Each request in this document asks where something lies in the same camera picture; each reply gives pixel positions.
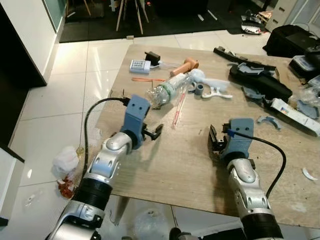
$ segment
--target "plastic water bottle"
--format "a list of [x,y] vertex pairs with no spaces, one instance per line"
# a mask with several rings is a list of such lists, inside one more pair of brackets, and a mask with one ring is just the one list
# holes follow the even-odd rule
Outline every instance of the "plastic water bottle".
[[179,73],[177,76],[169,78],[163,84],[147,90],[145,97],[151,103],[152,108],[165,105],[177,96],[177,92],[189,83],[189,79],[188,75]]

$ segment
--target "white tile floor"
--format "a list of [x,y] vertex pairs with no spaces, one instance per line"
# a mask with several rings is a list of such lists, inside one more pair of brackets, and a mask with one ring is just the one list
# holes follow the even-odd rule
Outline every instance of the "white tile floor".
[[[25,159],[25,169],[9,225],[0,229],[0,239],[44,239],[52,230],[67,201],[57,192],[52,159],[64,147],[83,145],[83,122],[89,107],[108,96],[128,47],[135,44],[212,51],[223,46],[243,54],[266,55],[262,50],[269,33],[261,36],[230,35],[208,31],[166,36],[139,37],[60,44],[48,86],[30,91],[11,148]],[[90,116],[93,129],[101,108]],[[29,206],[26,201],[35,195]],[[131,235],[139,240],[167,240],[174,226],[168,205],[130,200],[118,227],[109,221],[117,197],[112,196],[100,233],[102,239],[120,240]],[[202,211],[173,207],[176,223],[183,231],[203,233],[237,219]],[[318,229],[281,226],[290,240],[320,236]]]

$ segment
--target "black mat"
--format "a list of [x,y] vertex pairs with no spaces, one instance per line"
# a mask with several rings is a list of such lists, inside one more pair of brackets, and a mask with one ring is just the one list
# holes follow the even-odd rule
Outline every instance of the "black mat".
[[103,18],[105,16],[105,5],[102,2],[95,4],[88,3],[88,7],[91,15],[84,4],[75,4],[69,8],[69,17],[67,22],[81,22],[83,20],[93,20],[97,18]]
[[126,36],[133,35],[134,37],[148,37],[159,35],[183,34],[204,31],[225,30],[239,31],[241,30],[241,15],[247,9],[255,12],[260,9],[250,0],[237,1],[233,6],[234,10],[228,12],[226,9],[219,9],[217,0],[209,0],[208,9],[218,18],[215,20],[208,12],[201,14],[204,21],[201,21],[197,15],[177,16],[158,16],[154,6],[145,5],[146,13],[149,18],[149,23],[146,22],[145,16],[140,11],[142,20],[143,35],[140,32],[140,27],[137,19],[134,1],[129,1],[127,6],[126,20],[121,19],[119,31],[116,31],[119,7],[116,12],[112,12],[109,8],[109,1],[102,1],[104,5],[104,17],[88,17],[88,13],[82,11],[86,17],[81,18],[79,12],[67,18],[64,25],[63,33],[60,38],[60,43],[107,40],[107,39],[123,39]]

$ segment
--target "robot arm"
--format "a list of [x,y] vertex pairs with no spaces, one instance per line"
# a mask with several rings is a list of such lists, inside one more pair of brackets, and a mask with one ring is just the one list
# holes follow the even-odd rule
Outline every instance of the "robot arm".
[[105,217],[120,161],[143,144],[145,135],[155,140],[162,132],[162,124],[155,132],[148,132],[144,119],[149,109],[146,99],[132,96],[120,132],[103,142],[47,240],[101,239],[96,229],[101,227]]
[[252,137],[254,121],[251,118],[235,118],[223,125],[223,141],[210,127],[212,150],[219,152],[220,160],[229,172],[228,182],[234,192],[234,200],[244,233],[248,240],[282,240],[283,235],[271,210],[270,203],[260,186],[260,177],[253,160],[249,160],[248,149],[252,142],[234,132]]

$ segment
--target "wooden table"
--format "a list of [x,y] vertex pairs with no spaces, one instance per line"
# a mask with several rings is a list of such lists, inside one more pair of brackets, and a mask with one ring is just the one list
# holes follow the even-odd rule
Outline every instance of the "wooden table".
[[[211,51],[156,47],[133,44],[122,62],[113,85],[114,97],[145,95],[151,82],[134,82],[132,77],[141,76],[129,72],[132,59],[143,59],[144,52],[153,51],[161,55],[166,63],[182,63],[186,57],[199,61],[199,68],[208,78],[229,79],[228,61]],[[281,82],[297,92],[299,81],[288,70],[288,58],[246,55],[251,60],[276,65]],[[154,69],[150,78],[168,78],[169,70]],[[262,107],[246,100],[241,86],[231,83],[227,89],[232,100],[214,97],[186,97],[180,122],[172,129],[176,106],[165,105],[161,110],[151,110],[145,122],[149,129],[163,123],[162,135],[156,141],[147,139],[139,150],[133,151],[122,162],[116,178],[113,194],[153,201],[212,213],[237,216],[233,193],[228,186],[228,173],[217,158],[210,158],[208,150],[209,127],[219,131],[222,124],[231,118],[253,118],[267,116]],[[106,104],[96,127],[102,130],[102,140],[118,132],[123,124],[125,108],[120,103]],[[282,121],[282,130],[271,124],[255,124],[254,135],[268,140],[286,153],[287,166],[273,189],[269,201],[280,224],[320,228],[320,184],[308,180],[302,173],[306,167],[312,175],[320,176],[320,141],[318,138]],[[91,151],[91,156],[99,148]],[[263,143],[253,141],[249,149],[261,186],[266,192],[277,175],[282,157],[279,152]]]

